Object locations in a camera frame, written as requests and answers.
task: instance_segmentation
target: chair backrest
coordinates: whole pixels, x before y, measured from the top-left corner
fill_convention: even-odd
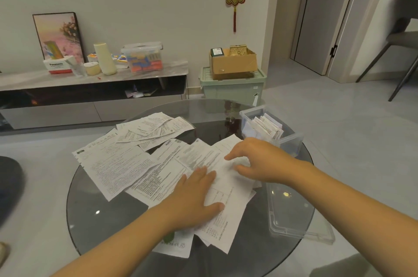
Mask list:
[[[391,33],[405,31],[411,18],[418,19],[418,0],[394,0],[396,23]]]

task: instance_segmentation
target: person's left hand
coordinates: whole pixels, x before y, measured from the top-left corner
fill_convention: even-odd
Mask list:
[[[196,169],[187,179],[184,174],[173,193],[155,208],[169,221],[172,231],[192,228],[205,223],[221,212],[225,205],[221,202],[204,206],[206,194],[216,178],[216,172],[206,174],[207,168]]]

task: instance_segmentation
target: marble countertop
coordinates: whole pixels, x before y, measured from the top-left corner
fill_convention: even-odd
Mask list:
[[[113,75],[78,77],[72,73],[50,74],[48,70],[38,70],[23,73],[0,73],[0,91],[21,89],[36,89],[39,87],[59,87],[64,85],[90,84],[102,82],[129,81],[139,79],[161,78],[168,76],[187,75],[187,62],[170,63],[163,70],[132,73],[130,69],[118,69]]]

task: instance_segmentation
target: picture frame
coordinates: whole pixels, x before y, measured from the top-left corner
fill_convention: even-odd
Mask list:
[[[86,62],[75,12],[33,14],[32,17],[44,60],[74,56],[78,63]]]

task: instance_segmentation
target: dark round stool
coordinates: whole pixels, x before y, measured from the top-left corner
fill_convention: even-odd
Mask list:
[[[0,226],[19,201],[25,186],[25,176],[16,160],[0,156]]]

